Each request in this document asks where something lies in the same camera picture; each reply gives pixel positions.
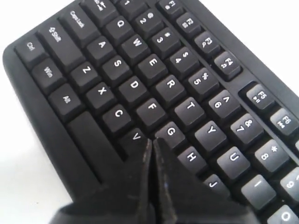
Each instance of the j key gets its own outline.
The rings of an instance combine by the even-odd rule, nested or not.
[[[117,8],[127,20],[131,21],[147,10],[148,6],[144,1],[140,0],[121,0]]]
[[[118,46],[134,35],[133,28],[123,16],[119,16],[108,23],[103,32],[114,46]]]
[[[137,106],[150,95],[146,87],[136,76],[131,77],[122,84],[118,88],[118,92],[130,108]]]
[[[148,138],[140,131],[139,128],[135,128],[125,136],[123,136],[118,144],[124,150],[126,155],[130,156],[138,150],[143,150],[148,144]]]
[[[269,140],[254,154],[256,165],[264,174],[272,175],[286,164],[290,157],[275,140]]]
[[[248,148],[264,133],[262,126],[249,113],[233,123],[230,129],[233,133],[232,139],[240,148]]]
[[[179,80],[184,79],[199,67],[196,56],[187,48],[183,47],[168,60],[169,70]]]
[[[178,159],[193,174],[198,175],[207,169],[206,161],[196,151],[194,147],[187,148]]]
[[[105,183],[114,179],[123,162],[90,113],[84,112],[67,127],[97,177]]]
[[[162,19],[152,9],[138,16],[133,26],[143,39],[148,39],[164,28]]]
[[[291,224],[291,223],[299,224],[299,218],[287,205],[283,205],[267,220],[267,224]]]
[[[219,82],[206,68],[203,68],[185,81],[187,90],[199,102],[219,88]]]
[[[102,116],[102,120],[112,135],[118,135],[128,129],[133,123],[128,112],[120,104],[105,113]]]
[[[168,70],[157,55],[151,55],[136,66],[135,73],[147,86],[152,86],[166,76]]]
[[[180,148],[186,141],[185,135],[174,122],[168,123],[161,130],[156,132],[155,137],[164,139],[172,150]]]
[[[103,36],[89,44],[86,48],[87,54],[96,67],[101,66],[116,55],[111,43]]]
[[[83,54],[58,21],[47,23],[38,34],[65,72],[84,62]]]
[[[280,181],[280,191],[291,203],[299,203],[299,167]]]
[[[119,47],[119,52],[130,66],[136,65],[150,55],[148,45],[139,35],[135,35],[124,42]]]
[[[75,91],[64,84],[49,95],[49,101],[63,122],[68,122],[84,109]]]
[[[206,57],[211,58],[221,51],[221,47],[214,36],[208,31],[205,31],[201,35],[195,38],[195,44],[200,52]]]
[[[197,145],[204,149],[204,155],[210,155],[223,146],[227,137],[213,121],[209,121],[195,134]]]
[[[198,19],[191,13],[185,13],[177,19],[177,26],[187,38],[193,38],[201,32]]]
[[[221,179],[216,175],[212,174],[205,181],[204,184],[207,185],[215,193],[222,195],[225,198],[230,197],[230,192],[228,188],[224,185]]]
[[[68,8],[60,20],[81,48],[100,35],[97,27],[80,6]]]
[[[83,0],[82,6],[98,27],[103,27],[118,16],[109,0]]]
[[[276,192],[263,176],[256,175],[241,188],[241,196],[255,210],[261,210],[275,199]]]
[[[211,99],[209,106],[215,117],[222,121],[231,118],[241,109],[239,102],[227,90]]]
[[[69,78],[78,93],[86,92],[102,80],[89,62],[85,62],[73,70]]]
[[[49,58],[33,68],[32,76],[46,95],[65,83],[62,73]]]
[[[246,93],[246,97],[261,112],[267,111],[275,103],[273,97],[260,84],[252,87]]]
[[[163,29],[150,38],[149,44],[162,60],[175,53],[181,47],[181,41],[169,28]]]
[[[162,80],[152,90],[165,108],[172,106],[186,95],[186,90],[174,75]]]
[[[206,118],[205,111],[190,97],[174,109],[174,117],[182,131],[187,132]]]
[[[237,180],[250,168],[250,162],[237,147],[232,147],[219,157],[217,159],[217,164],[224,176],[231,182]]]
[[[149,99],[136,110],[137,116],[144,124],[147,131],[152,131],[157,128],[163,121],[166,120],[167,115],[163,108],[155,99]]]
[[[221,72],[220,74],[222,78],[226,81],[232,80],[242,70],[235,56],[228,52],[224,52],[221,55],[219,55],[214,60],[214,63],[218,70]]]
[[[105,112],[117,102],[114,94],[105,83],[100,83],[92,88],[86,94],[86,99],[95,115]]]
[[[115,87],[129,78],[132,71],[127,63],[117,55],[102,66],[101,74],[108,85]]]
[[[272,124],[284,135],[289,136],[294,133],[299,123],[286,109],[281,108],[270,118]]]
[[[31,36],[19,43],[15,50],[28,69],[32,69],[48,55],[35,36]]]
[[[157,6],[170,20],[174,20],[184,13],[184,9],[179,0],[161,0]]]

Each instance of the white surface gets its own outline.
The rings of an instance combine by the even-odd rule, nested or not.
[[[0,52],[71,0],[5,0]],[[202,0],[297,95],[297,1]],[[0,66],[0,223],[48,223],[71,202]]]

